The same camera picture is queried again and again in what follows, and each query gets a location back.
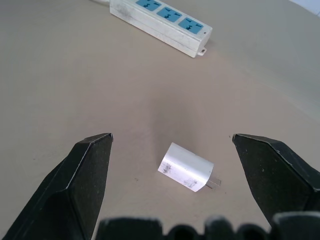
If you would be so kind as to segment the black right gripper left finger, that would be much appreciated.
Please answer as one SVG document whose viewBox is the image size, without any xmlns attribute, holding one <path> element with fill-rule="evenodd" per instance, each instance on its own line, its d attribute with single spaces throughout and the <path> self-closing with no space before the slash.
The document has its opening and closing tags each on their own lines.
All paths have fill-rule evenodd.
<svg viewBox="0 0 320 240">
<path fill-rule="evenodd" d="M 41 182 L 5 240 L 89 240 L 105 195 L 111 133 L 77 142 Z"/>
</svg>

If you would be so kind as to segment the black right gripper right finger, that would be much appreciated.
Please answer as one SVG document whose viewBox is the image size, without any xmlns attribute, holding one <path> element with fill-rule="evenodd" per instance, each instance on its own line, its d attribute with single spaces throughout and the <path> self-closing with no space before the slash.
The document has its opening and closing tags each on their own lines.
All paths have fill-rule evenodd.
<svg viewBox="0 0 320 240">
<path fill-rule="evenodd" d="M 320 173 L 284 142 L 236 133 L 232 137 L 251 194 L 268 223 L 320 224 Z"/>
</svg>

